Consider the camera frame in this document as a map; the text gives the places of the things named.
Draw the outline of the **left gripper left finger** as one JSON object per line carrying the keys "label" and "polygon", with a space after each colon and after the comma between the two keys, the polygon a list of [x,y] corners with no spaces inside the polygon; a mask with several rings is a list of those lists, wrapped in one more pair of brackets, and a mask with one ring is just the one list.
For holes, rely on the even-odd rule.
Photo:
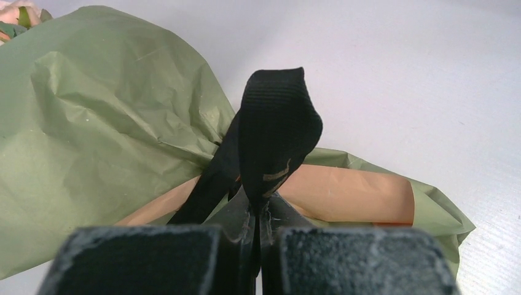
{"label": "left gripper left finger", "polygon": [[256,219],[243,189],[201,225],[77,229],[39,294],[254,294]]}

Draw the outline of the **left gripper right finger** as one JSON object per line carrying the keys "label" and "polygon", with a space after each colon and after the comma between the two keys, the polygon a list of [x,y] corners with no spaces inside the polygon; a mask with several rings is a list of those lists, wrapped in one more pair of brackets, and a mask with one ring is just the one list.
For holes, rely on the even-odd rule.
{"label": "left gripper right finger", "polygon": [[264,294],[459,294],[440,246],[410,227],[315,227],[279,195],[259,210]]}

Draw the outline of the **orange wrapping paper sheet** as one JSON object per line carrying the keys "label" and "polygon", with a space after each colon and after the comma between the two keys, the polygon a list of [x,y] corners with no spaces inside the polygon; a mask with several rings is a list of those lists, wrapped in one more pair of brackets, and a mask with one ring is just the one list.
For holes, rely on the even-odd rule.
{"label": "orange wrapping paper sheet", "polygon": [[174,33],[83,7],[1,46],[1,278],[210,162],[234,112]]}

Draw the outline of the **peach fake flower stem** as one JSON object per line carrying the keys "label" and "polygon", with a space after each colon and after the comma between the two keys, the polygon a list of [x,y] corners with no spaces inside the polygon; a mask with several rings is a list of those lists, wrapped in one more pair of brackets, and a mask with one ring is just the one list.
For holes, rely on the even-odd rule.
{"label": "peach fake flower stem", "polygon": [[49,11],[40,9],[33,1],[1,1],[1,45],[52,19]]}

